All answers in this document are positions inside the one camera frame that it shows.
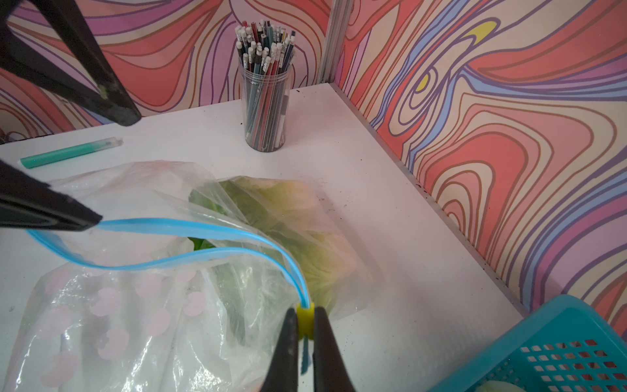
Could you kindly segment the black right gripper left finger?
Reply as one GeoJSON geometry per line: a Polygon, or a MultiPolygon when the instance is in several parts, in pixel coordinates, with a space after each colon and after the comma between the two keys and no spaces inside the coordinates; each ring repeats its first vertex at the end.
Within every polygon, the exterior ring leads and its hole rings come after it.
{"type": "Polygon", "coordinates": [[[295,392],[298,390],[299,328],[295,309],[284,318],[269,370],[260,392],[295,392]]]}

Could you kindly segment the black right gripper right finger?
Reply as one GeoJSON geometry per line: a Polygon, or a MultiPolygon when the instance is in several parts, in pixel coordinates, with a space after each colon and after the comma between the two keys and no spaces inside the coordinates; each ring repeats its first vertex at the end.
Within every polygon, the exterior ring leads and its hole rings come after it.
{"type": "Polygon", "coordinates": [[[316,392],[356,392],[349,378],[326,310],[314,311],[313,381],[316,392]]]}

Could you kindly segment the dark green bagged cabbage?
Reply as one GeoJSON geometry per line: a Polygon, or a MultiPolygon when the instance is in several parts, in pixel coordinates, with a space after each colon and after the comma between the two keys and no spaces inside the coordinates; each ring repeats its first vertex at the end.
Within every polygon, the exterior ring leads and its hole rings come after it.
{"type": "Polygon", "coordinates": [[[206,182],[188,200],[238,218],[282,246],[300,266],[313,302],[331,317],[341,319],[367,305],[372,281],[366,266],[306,184],[236,176],[206,182]]]}

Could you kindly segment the blue-zip clear zip-top bag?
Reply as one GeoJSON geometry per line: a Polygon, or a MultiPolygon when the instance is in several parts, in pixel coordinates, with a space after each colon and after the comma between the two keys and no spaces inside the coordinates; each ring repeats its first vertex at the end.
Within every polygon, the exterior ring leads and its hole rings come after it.
{"type": "Polygon", "coordinates": [[[222,180],[196,164],[167,161],[128,163],[56,180],[55,191],[95,210],[103,222],[83,232],[33,231],[32,237],[62,257],[63,266],[82,269],[249,268],[269,344],[259,385],[245,391],[258,390],[287,310],[320,305],[313,302],[300,266],[282,246],[238,218],[189,202],[191,190],[209,181],[222,180]]]}

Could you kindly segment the light green chinese cabbage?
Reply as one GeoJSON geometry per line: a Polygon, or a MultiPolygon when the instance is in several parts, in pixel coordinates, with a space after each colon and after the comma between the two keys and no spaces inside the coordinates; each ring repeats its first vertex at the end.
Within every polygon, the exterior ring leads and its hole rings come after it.
{"type": "Polygon", "coordinates": [[[477,386],[474,392],[525,392],[525,390],[510,382],[489,380],[477,386]]]}

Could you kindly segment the pink-zip clear zip-top bag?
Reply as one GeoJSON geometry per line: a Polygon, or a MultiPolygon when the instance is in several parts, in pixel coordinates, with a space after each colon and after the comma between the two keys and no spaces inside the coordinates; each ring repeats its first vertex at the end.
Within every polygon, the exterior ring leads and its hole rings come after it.
{"type": "Polygon", "coordinates": [[[62,266],[26,306],[6,391],[245,391],[267,363],[257,284],[235,264],[62,266]]]}

